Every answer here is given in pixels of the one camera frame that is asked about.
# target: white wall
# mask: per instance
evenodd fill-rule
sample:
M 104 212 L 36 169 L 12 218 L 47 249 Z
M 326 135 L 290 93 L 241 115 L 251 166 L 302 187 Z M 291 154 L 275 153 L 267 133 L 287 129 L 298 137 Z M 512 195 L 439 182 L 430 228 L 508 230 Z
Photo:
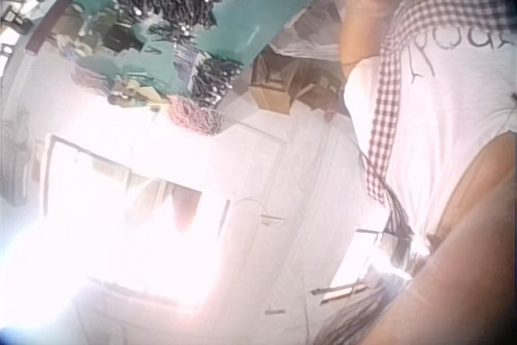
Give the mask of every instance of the white wall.
M 305 303 L 312 334 L 339 307 L 320 307 L 308 291 L 330 285 L 355 228 L 384 224 L 364 194 L 351 123 L 325 124 L 320 111 L 303 105 L 290 116 L 258 111 L 243 95 L 226 112 L 246 126 L 199 137 L 164 115 L 109 106 L 75 86 L 71 69 L 47 48 L 32 61 L 19 100 L 31 112 L 32 141 L 56 133 L 232 202 L 220 275 L 197 313 L 146 308 L 88 288 L 77 300 L 89 330 L 118 339 L 125 331 L 135 344 L 305 343 Z M 284 223 L 263 225 L 261 214 Z M 265 309 L 286 314 L 266 316 Z

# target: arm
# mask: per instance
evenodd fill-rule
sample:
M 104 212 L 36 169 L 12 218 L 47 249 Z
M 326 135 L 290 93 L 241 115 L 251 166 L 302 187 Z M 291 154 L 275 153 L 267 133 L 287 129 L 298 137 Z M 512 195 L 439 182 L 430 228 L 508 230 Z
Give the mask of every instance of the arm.
M 383 17 L 393 0 L 348 0 L 340 37 L 340 60 L 348 78 L 364 58 L 379 54 Z
M 515 320 L 514 171 L 451 232 L 364 345 L 499 343 Z

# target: white t-shirt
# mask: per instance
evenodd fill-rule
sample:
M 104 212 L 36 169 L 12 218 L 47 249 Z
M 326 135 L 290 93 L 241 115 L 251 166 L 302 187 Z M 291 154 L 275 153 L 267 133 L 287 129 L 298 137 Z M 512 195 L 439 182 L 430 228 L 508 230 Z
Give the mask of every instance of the white t-shirt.
M 440 28 L 401 53 L 401 106 L 386 175 L 413 231 L 435 231 L 463 173 L 498 135 L 517 132 L 516 37 Z M 345 88 L 368 154 L 380 58 L 361 61 Z

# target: red checkered cloth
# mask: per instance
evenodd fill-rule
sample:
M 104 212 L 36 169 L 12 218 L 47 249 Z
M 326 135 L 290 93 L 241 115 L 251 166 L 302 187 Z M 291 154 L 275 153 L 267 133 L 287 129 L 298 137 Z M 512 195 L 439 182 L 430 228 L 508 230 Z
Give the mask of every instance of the red checkered cloth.
M 393 14 L 380 48 L 380 77 L 366 163 L 368 194 L 385 203 L 385 177 L 397 131 L 401 88 L 401 51 L 416 35 L 437 27 L 515 32 L 510 0 L 404 0 Z

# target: window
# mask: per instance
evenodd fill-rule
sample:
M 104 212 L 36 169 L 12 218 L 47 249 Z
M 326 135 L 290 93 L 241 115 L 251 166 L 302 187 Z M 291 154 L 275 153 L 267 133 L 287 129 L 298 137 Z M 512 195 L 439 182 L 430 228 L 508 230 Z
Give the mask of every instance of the window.
M 322 304 L 347 298 L 352 290 L 354 294 L 366 290 L 363 278 L 367 270 L 368 256 L 375 246 L 376 239 L 377 234 L 355 232 L 330 287 L 321 290 L 325 292 Z
M 43 212 L 82 271 L 114 290 L 196 305 L 216 275 L 229 202 L 50 137 Z

